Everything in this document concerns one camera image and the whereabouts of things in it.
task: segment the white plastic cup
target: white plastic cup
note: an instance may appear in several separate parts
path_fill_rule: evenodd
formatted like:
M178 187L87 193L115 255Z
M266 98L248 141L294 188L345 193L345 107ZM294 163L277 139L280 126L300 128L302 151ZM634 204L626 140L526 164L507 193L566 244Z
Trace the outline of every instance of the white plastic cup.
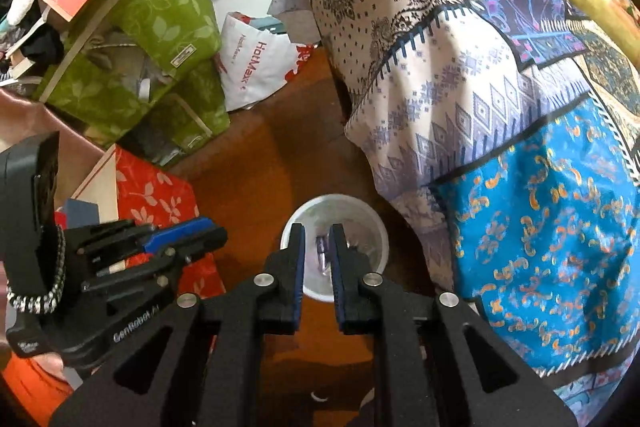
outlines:
M372 271L382 273L389 258L389 238L380 216L364 201L343 194L326 194L307 201L287 221L280 248L289 245L293 223L305 227L305 277L302 291L321 302L334 302L331 276L322 275L318 263L316 237L327 235L334 223L344 227L352 247L369 257Z

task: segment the black and white rope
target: black and white rope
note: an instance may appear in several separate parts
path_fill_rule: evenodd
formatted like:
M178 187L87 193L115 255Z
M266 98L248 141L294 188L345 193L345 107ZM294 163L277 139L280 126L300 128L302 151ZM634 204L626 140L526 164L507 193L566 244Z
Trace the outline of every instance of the black and white rope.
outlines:
M65 250L66 240L65 233L62 228L58 229L58 257L56 259L56 274L53 279L53 285L46 295L38 295L35 297L26 297L16 295L11 289L11 281L6 287L6 297L9 304L20 313L33 313L36 315L49 314L55 311L62 297L62 290L65 287Z

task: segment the brown floor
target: brown floor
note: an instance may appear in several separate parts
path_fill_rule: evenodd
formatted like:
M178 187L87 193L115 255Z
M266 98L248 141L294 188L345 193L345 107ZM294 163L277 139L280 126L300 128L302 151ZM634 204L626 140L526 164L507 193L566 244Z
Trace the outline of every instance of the brown floor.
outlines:
M324 51L295 81L231 118L226 133L177 168L193 183L201 214L228 230L216 253L227 288L260 272L296 208L339 192L366 201L383 219L390 240L385 275L431 293L415 233L376 193L364 154L344 136ZM260 425L345 425L372 387L371 345L338 332L333 305L303 299L300 332L266 342ZM328 402L313 402L312 391ZM285 412L295 418L284 419Z

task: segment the orange fabric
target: orange fabric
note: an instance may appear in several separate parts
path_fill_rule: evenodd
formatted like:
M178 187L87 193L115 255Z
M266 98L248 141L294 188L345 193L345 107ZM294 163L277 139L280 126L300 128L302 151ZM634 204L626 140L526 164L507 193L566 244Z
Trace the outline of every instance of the orange fabric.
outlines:
M14 354L2 377L40 427L49 424L53 412L73 392L68 383L52 377L33 360L19 359Z

